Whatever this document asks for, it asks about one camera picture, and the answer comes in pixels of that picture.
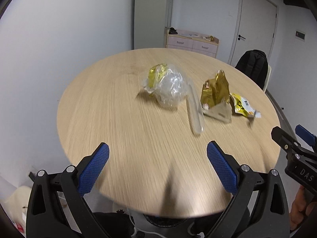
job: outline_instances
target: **door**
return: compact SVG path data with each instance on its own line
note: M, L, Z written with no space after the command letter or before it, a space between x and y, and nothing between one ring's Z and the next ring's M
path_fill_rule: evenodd
M242 0L238 36L231 65L248 50L261 50L268 58L274 37L277 7L268 0Z
M169 0L168 5L168 17L167 17L167 27L171 27L171 21L172 21L172 8L173 8L173 0Z

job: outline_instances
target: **blue gripper pad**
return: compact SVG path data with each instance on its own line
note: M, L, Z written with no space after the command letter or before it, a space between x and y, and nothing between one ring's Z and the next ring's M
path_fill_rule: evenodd
M103 144L81 173L77 189L81 197L89 193L93 188L98 176L109 159L109 153L109 146Z
M303 126L297 125L295 128L295 133L305 141L309 146L314 147L316 145L315 135L311 134Z
M237 176L212 141L207 145L207 157L225 190L235 195L238 192Z

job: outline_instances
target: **door frame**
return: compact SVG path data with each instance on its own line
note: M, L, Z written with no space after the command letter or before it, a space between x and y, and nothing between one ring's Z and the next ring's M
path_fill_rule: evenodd
M278 16L279 16L279 6L277 4L275 4L275 3L273 3L271 0L267 0L267 1L272 3L276 7L276 21L275 21L274 37L273 37L273 40L272 40L270 52L269 52L268 57L267 57L267 61L269 61L270 58L271 58L272 48L273 48L273 45L274 45L274 42L275 42L275 38L276 38L276 34L275 33L277 31L277 23L278 23ZM241 10L242 10L242 0L239 0L236 30L235 30L235 35L234 35L234 38L233 38L232 47L231 47L229 60L228 60L228 64L229 65L231 65L233 53L234 53L234 50L235 50L235 47L236 47L236 43L237 43L238 31L239 31L240 20L241 20Z

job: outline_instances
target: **crumpled plastic wrapper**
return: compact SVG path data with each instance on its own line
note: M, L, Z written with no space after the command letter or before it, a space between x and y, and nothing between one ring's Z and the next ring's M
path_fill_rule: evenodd
M187 95L188 79L176 66L158 64L150 69L142 86L162 107L177 108Z
M234 93L231 94L231 97L235 105L236 113L242 114L243 116L248 118L261 118L261 113L253 109L250 106L249 101L246 100L244 97L241 97L240 95Z
M202 87L200 102L205 115L225 123L231 122L229 83L223 70L219 70L214 79L206 80Z

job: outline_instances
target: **clear plastic tube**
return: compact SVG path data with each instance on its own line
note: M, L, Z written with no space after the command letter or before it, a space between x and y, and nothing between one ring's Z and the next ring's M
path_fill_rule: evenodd
M205 127L205 120L200 100L191 79L188 79L187 110L189 111L189 122L193 131L196 134L201 134Z

